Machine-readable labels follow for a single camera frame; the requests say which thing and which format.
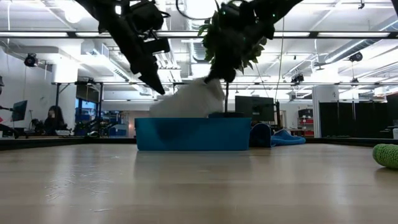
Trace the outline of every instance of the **blue bin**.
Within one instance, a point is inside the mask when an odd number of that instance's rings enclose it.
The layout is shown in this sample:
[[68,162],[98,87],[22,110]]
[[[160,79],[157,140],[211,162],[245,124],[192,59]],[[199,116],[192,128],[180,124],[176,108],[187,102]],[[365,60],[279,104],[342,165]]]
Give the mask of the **blue bin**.
[[243,151],[250,118],[136,118],[141,151]]

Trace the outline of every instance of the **monitor screen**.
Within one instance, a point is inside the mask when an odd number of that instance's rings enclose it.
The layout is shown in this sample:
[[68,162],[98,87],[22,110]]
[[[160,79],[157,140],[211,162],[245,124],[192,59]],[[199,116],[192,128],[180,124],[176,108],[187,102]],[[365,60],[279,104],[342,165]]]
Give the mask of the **monitor screen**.
[[274,99],[258,96],[235,96],[235,112],[254,121],[275,121]]
[[12,107],[12,122],[25,120],[27,100],[14,103]]

